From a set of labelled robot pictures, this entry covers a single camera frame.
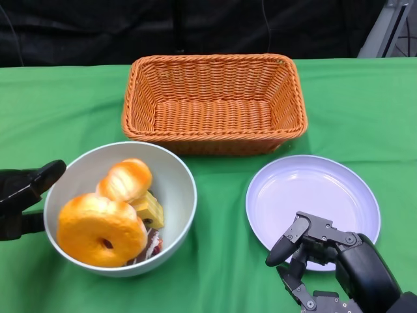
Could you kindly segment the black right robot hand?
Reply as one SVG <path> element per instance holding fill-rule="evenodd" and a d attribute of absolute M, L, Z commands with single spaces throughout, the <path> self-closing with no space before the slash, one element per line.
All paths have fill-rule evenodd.
<path fill-rule="evenodd" d="M 333 263 L 336 280 L 348 295 L 309 293 L 302 282 L 307 262 Z M 294 222 L 278 239 L 265 261 L 275 267 L 302 312 L 388 312 L 402 291 L 375 245 L 361 233 L 344 232 L 332 221 L 297 212 Z"/>

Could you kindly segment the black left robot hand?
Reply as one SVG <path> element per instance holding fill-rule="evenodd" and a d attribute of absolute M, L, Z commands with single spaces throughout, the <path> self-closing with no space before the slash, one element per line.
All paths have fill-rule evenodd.
<path fill-rule="evenodd" d="M 26 210 L 41 201 L 66 171 L 63 160 L 54 160 L 37 169 L 1 170 L 1 240 L 45 230 L 43 211 Z"/>

